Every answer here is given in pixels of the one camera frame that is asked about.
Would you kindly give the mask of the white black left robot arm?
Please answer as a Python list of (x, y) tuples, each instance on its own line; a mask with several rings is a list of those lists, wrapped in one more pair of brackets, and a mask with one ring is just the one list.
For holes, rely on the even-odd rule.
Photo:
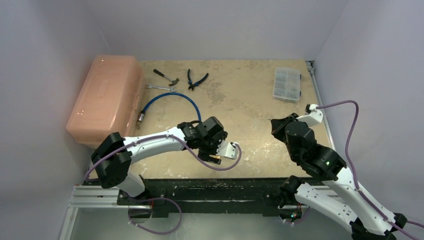
[(228, 133), (214, 116), (205, 121), (179, 123), (168, 130), (145, 135), (123, 137), (109, 134), (91, 155), (94, 171), (104, 189), (117, 187), (138, 205), (146, 203), (149, 191), (141, 176), (130, 172), (131, 165), (168, 152), (193, 151), (204, 165), (221, 163), (221, 158), (236, 159), (238, 149), (227, 141)]

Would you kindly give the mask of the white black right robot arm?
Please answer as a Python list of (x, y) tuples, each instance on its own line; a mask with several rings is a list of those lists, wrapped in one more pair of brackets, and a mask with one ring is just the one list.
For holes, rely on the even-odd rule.
[(339, 202), (291, 175), (280, 187), (280, 207), (307, 205), (345, 228), (354, 240), (394, 240), (407, 218), (381, 205), (360, 184), (341, 156), (317, 143), (314, 131), (299, 116), (271, 119), (271, 135), (283, 142), (290, 159), (315, 180), (333, 190)]

